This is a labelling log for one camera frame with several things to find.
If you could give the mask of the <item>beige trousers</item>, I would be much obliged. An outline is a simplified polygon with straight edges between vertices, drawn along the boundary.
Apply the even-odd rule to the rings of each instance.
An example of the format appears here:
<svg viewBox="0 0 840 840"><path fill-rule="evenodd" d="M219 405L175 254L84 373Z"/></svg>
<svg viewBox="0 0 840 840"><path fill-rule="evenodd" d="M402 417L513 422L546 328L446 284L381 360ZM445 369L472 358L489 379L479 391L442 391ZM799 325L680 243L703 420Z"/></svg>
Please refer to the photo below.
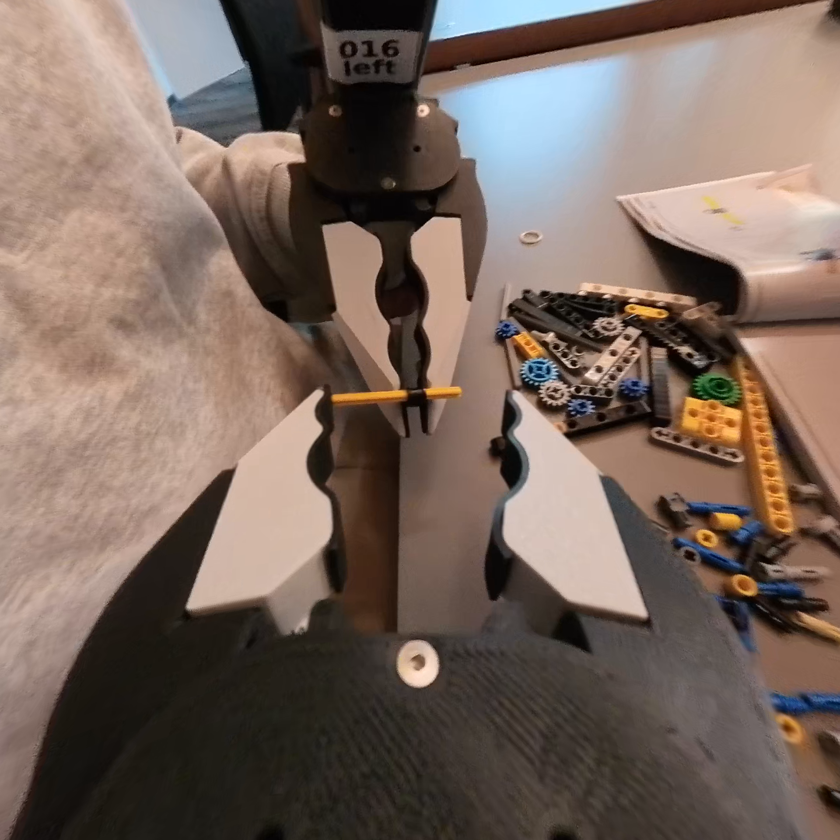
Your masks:
<svg viewBox="0 0 840 840"><path fill-rule="evenodd" d="M341 503L346 612L368 634L396 630L400 438L375 406L346 413L333 488Z"/></svg>

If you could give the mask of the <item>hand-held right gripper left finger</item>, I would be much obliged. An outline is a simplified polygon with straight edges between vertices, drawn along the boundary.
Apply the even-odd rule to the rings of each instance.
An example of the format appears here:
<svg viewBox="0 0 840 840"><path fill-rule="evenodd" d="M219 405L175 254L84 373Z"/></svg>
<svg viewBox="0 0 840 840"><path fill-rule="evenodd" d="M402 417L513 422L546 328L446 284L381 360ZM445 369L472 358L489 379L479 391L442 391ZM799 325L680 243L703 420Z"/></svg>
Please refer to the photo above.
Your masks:
<svg viewBox="0 0 840 840"><path fill-rule="evenodd" d="M315 389L239 460L185 610L256 608L281 635L343 591L347 563L333 473L332 394Z"/></svg>

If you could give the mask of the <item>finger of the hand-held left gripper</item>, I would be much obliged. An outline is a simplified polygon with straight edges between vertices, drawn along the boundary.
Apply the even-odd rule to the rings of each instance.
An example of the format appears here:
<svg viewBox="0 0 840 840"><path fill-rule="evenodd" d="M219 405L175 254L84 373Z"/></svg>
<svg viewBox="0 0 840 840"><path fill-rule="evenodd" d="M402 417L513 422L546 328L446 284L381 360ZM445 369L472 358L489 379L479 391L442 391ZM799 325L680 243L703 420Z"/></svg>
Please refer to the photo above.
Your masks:
<svg viewBox="0 0 840 840"><path fill-rule="evenodd" d="M404 349L413 320L407 222L354 222L322 228L335 300L333 320L373 392L413 386Z"/></svg>
<svg viewBox="0 0 840 840"><path fill-rule="evenodd" d="M470 307L460 219L432 217L412 236L411 258L423 286L417 324L421 386L449 387Z"/></svg>

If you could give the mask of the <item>grey zip hoodie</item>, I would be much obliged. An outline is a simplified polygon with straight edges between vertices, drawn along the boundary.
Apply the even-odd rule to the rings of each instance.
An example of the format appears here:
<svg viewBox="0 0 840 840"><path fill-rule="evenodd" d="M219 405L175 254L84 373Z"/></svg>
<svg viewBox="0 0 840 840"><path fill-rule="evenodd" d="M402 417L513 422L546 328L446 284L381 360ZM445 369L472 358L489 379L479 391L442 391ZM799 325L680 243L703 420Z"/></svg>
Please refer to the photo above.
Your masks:
<svg viewBox="0 0 840 840"><path fill-rule="evenodd" d="M122 2L2 2L2 838L81 646L330 379L183 170Z"/></svg>

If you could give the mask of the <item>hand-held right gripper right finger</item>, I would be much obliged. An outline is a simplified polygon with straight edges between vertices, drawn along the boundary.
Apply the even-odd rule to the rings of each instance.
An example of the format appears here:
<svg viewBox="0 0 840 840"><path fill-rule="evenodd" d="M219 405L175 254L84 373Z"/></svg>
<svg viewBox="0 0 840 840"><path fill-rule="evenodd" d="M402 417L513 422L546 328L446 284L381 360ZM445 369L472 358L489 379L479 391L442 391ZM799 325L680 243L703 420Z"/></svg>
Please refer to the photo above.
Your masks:
<svg viewBox="0 0 840 840"><path fill-rule="evenodd" d="M507 489L491 518L489 598L543 636L572 614L648 624L601 471L519 391L506 392L500 434Z"/></svg>

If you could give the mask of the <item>long yellow lego beam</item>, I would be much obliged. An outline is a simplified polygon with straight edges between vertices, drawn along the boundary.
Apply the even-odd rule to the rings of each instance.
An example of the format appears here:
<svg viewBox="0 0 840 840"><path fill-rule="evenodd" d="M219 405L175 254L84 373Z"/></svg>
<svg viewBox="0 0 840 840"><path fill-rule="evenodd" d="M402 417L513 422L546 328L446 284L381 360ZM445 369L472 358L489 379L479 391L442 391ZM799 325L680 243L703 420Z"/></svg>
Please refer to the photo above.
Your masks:
<svg viewBox="0 0 840 840"><path fill-rule="evenodd" d="M796 531L795 517L763 384L741 355L732 361L731 371L742 391L741 437L754 509L768 534L790 537Z"/></svg>

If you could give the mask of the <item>lego instruction booklet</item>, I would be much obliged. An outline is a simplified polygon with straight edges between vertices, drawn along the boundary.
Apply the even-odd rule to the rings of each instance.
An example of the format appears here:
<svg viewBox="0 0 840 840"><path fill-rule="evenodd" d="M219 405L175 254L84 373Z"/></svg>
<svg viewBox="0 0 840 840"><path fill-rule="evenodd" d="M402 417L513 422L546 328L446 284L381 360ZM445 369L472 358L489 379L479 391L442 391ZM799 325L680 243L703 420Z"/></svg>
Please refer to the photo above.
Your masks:
<svg viewBox="0 0 840 840"><path fill-rule="evenodd" d="M647 234L733 270L731 335L838 517L838 197L805 164L616 201Z"/></svg>

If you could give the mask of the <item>person's left forearm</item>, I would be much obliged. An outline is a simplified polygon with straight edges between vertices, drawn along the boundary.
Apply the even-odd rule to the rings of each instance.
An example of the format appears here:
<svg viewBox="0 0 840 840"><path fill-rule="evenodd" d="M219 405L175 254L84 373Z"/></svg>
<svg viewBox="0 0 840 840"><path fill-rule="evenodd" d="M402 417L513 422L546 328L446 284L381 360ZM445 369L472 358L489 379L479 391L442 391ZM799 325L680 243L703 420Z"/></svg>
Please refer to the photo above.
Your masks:
<svg viewBox="0 0 840 840"><path fill-rule="evenodd" d="M252 290L286 315L304 281L290 214L289 167L305 160L299 134L246 133L223 146L176 126L175 139L187 180L216 216Z"/></svg>

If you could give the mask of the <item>yellow lego axle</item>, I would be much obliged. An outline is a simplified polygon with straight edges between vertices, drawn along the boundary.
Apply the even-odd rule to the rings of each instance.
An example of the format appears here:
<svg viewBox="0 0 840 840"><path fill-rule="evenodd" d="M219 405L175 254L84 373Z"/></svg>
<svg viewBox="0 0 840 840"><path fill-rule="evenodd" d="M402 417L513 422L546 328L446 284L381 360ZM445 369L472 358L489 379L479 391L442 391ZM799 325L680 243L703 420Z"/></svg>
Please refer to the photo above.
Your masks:
<svg viewBox="0 0 840 840"><path fill-rule="evenodd" d="M445 401L462 396L458 386L439 386L425 388L429 402ZM352 392L332 394L331 401L337 406L365 406L377 404L403 404L406 390Z"/></svg>

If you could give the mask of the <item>green lego gear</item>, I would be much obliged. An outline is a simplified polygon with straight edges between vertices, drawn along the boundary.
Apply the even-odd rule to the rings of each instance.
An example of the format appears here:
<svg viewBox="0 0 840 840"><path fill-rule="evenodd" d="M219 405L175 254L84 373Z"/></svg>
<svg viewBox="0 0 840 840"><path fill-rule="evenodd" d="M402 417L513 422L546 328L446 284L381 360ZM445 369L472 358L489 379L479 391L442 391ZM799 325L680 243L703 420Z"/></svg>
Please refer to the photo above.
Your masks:
<svg viewBox="0 0 840 840"><path fill-rule="evenodd" d="M696 377L691 392L697 399L735 407L742 399L739 383L727 374L708 372Z"/></svg>

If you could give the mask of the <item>scatter of small lego pins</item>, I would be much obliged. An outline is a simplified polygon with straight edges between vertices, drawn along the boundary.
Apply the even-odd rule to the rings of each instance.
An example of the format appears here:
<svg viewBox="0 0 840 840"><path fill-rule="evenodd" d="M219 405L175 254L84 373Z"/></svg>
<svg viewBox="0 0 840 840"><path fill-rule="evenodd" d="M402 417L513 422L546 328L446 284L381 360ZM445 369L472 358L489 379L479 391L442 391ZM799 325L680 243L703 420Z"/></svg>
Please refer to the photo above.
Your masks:
<svg viewBox="0 0 840 840"><path fill-rule="evenodd" d="M686 530L691 517L704 518L706 526L697 528L686 539L678 533L672 539L680 557L697 568L705 564L720 577L721 592L717 603L727 616L750 654L758 654L759 646L754 621L772 629L781 640L806 638L836 651L836 663L820 653L815 660L817 676L838 678L838 594L826 600L808 595L804 587L834 581L838 585L838 565L834 567L791 564L789 554L800 540L795 533L773 535L770 526L751 518L750 507L706 501L687 501L674 493L658 499L661 511L669 517L677 531ZM824 514L811 517L798 534L830 547L838 563L838 519ZM728 541L738 558L721 553L720 543ZM838 687L816 690L813 686L798 686L797 690L777 690L770 693L770 703L783 740L803 749L806 731L801 718L818 716L833 718L834 728L820 730L816 742L832 763L836 783L815 788L825 808L838 817Z"/></svg>

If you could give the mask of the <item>black office chair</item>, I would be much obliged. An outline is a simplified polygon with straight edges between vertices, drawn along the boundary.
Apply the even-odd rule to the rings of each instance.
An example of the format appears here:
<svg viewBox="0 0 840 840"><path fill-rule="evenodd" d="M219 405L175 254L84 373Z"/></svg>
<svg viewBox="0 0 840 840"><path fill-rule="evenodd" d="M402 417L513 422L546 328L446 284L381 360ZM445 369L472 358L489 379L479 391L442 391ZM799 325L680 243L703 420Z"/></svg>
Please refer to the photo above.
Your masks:
<svg viewBox="0 0 840 840"><path fill-rule="evenodd" d="M250 73L264 131L285 131L312 105L319 52L317 2L221 1Z"/></svg>

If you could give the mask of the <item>flat grey lego liftarm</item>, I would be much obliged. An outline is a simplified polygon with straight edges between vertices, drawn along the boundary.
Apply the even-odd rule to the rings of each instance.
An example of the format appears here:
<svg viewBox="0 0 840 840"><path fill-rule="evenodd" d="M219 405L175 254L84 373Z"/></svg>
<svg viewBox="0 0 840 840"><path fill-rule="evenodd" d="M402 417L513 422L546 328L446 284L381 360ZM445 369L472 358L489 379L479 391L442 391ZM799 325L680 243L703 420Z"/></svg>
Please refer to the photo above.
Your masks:
<svg viewBox="0 0 840 840"><path fill-rule="evenodd" d="M745 462L745 455L738 448L710 444L669 427L651 427L648 439L659 447L721 466L740 466Z"/></svg>

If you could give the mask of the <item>pile of lego beams gears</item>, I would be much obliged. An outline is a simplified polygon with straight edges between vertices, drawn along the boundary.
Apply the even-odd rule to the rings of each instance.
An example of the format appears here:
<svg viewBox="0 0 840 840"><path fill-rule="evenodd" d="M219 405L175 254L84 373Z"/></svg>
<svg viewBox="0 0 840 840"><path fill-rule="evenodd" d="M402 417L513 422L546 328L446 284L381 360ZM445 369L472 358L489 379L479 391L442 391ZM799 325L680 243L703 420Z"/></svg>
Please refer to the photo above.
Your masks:
<svg viewBox="0 0 840 840"><path fill-rule="evenodd" d="M566 437L646 423L679 431L699 375L727 375L719 305L673 292L584 283L506 291L496 339L514 388Z"/></svg>

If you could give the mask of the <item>yellow lego frame block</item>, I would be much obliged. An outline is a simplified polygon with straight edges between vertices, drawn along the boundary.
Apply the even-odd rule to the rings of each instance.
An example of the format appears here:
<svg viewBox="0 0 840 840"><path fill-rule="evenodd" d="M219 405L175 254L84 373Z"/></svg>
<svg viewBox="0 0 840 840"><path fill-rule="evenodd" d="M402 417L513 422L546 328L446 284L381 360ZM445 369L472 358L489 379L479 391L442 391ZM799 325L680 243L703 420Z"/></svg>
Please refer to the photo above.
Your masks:
<svg viewBox="0 0 840 840"><path fill-rule="evenodd" d="M679 431L705 443L738 448L742 440L742 411L688 396L682 406Z"/></svg>

